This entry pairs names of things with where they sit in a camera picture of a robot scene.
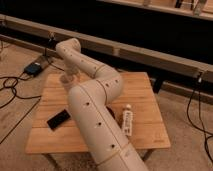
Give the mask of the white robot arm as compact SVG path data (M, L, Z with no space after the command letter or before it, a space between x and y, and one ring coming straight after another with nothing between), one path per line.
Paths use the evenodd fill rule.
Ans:
M148 171L106 105L123 91L122 76L111 66L81 53L80 42L68 39L56 45L69 69L90 80L69 89L68 108L99 171Z

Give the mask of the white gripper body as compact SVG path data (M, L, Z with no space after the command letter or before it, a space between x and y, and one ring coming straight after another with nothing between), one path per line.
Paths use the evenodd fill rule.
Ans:
M59 81L66 91L69 91L72 87L76 86L80 81L80 73L66 69L65 73L59 78Z

